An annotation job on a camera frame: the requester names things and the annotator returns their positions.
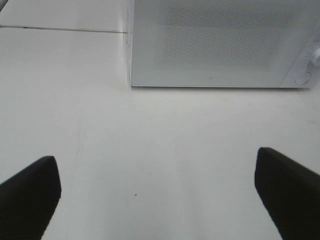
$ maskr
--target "white microwave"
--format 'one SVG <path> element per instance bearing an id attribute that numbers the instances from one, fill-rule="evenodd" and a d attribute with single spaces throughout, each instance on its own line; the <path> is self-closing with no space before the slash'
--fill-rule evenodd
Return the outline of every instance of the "white microwave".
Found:
<path id="1" fill-rule="evenodd" d="M 130 0 L 132 86 L 311 88 L 319 0 Z"/>

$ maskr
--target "microwave button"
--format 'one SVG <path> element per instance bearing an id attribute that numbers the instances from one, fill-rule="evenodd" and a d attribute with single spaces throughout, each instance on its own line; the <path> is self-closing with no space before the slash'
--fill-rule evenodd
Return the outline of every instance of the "microwave button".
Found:
<path id="1" fill-rule="evenodd" d="M 310 58 L 310 61 L 318 68 L 320 68 L 320 48 L 315 50 Z"/>

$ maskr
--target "white countertop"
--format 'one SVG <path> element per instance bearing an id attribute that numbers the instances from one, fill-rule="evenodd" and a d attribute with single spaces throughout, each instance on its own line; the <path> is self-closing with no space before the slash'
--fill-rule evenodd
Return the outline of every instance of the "white countertop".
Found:
<path id="1" fill-rule="evenodd" d="M 0 29 L 0 182 L 46 155 L 60 172 L 42 239 L 280 240 L 256 154 L 320 173 L 320 84 L 131 88 L 123 46 L 122 34 Z"/>

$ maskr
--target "white table surface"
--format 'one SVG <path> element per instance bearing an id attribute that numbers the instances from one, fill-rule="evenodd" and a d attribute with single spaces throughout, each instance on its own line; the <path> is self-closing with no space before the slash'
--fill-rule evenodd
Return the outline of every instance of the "white table surface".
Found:
<path id="1" fill-rule="evenodd" d="M 0 29 L 0 182 L 56 157 L 62 196 L 43 240 L 280 240 L 256 154 L 320 173 L 320 84 L 131 88 L 123 39 Z"/>
<path id="2" fill-rule="evenodd" d="M 127 0 L 9 0 L 0 25 L 126 32 Z"/>

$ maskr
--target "microwave oven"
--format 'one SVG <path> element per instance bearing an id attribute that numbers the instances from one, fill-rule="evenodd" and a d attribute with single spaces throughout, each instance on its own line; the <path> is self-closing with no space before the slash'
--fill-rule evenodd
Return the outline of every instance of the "microwave oven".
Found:
<path id="1" fill-rule="evenodd" d="M 141 87 L 311 88 L 319 0 L 130 0 L 128 78 Z"/>

